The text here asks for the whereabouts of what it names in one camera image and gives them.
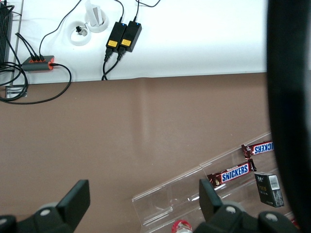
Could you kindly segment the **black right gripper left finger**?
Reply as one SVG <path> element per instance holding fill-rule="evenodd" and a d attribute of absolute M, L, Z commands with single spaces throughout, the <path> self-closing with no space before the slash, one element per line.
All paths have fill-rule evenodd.
<path fill-rule="evenodd" d="M 0 217 L 2 233 L 73 233 L 90 206 L 89 180 L 79 180 L 57 203 L 47 204 L 30 217 Z"/>

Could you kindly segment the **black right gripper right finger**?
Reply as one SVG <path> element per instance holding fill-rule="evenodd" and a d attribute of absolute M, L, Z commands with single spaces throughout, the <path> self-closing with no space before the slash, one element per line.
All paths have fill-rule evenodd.
<path fill-rule="evenodd" d="M 199 180 L 199 205 L 205 221 L 195 233 L 298 233 L 299 229 L 278 212 L 261 212 L 257 218 L 237 203 L 224 204 L 208 179 Z"/>

